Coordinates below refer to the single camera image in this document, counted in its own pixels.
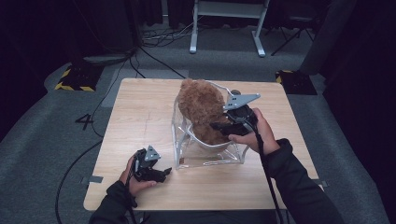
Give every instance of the clear plastic bag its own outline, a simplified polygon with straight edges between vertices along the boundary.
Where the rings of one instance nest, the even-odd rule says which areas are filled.
[[[231,96],[231,92],[216,83],[207,81],[218,88],[224,99]],[[243,150],[243,145],[232,141],[208,145],[195,137],[192,131],[192,123],[186,119],[178,108],[178,100],[175,99],[174,113],[172,117],[172,134],[175,151],[176,168],[200,167],[228,163],[244,163],[248,146]]]

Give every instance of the black sleeve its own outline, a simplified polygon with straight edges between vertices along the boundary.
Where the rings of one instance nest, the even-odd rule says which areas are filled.
[[[89,223],[125,223],[127,202],[123,183],[117,181],[106,192],[106,197],[92,214]]]
[[[280,149],[266,156],[268,172],[294,220],[304,224],[344,223],[332,201],[293,155],[289,140],[277,142]]]

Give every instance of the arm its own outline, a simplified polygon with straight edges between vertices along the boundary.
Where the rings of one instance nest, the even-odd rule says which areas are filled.
[[[274,134],[262,112],[253,109],[257,119],[257,129],[263,141],[264,160],[268,164],[269,175],[276,180],[277,189],[297,223],[344,223],[341,215],[327,195],[309,178],[305,168],[292,154],[292,146],[287,139],[276,141]],[[259,152],[255,133],[245,136],[230,134],[235,143],[247,144]]]
[[[125,213],[128,210],[125,183],[133,160],[134,157],[128,160],[127,166],[120,176],[120,180],[107,189],[107,195],[102,200],[98,209],[92,214],[90,224],[125,223]],[[135,197],[140,190],[153,187],[156,184],[157,182],[155,181],[138,182],[132,177],[129,184],[129,192]]]

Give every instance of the brown teddy bear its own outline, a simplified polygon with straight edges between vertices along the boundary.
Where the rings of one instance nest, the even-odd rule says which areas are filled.
[[[230,141],[227,136],[210,126],[212,122],[229,122],[223,116],[225,103],[216,87],[203,79],[187,78],[181,83],[177,99],[178,108],[191,121],[196,138],[211,146]]]

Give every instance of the table top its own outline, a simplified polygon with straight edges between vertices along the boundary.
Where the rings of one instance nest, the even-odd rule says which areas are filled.
[[[172,138],[174,101],[180,79],[125,78],[107,125],[94,176],[102,183],[91,182],[84,201],[87,210],[96,210],[106,196],[106,189],[117,181],[128,159],[141,148],[152,145],[162,158],[153,167],[172,172],[164,183],[139,192],[136,210],[235,210],[274,209],[260,156],[248,150],[244,164],[222,164],[185,169],[175,168]],[[276,139],[288,138],[293,153],[308,171],[318,178],[303,136],[291,110],[286,93],[278,83],[213,82],[244,94],[262,97],[249,103],[258,107],[271,125]],[[280,208],[286,208],[276,189]]]

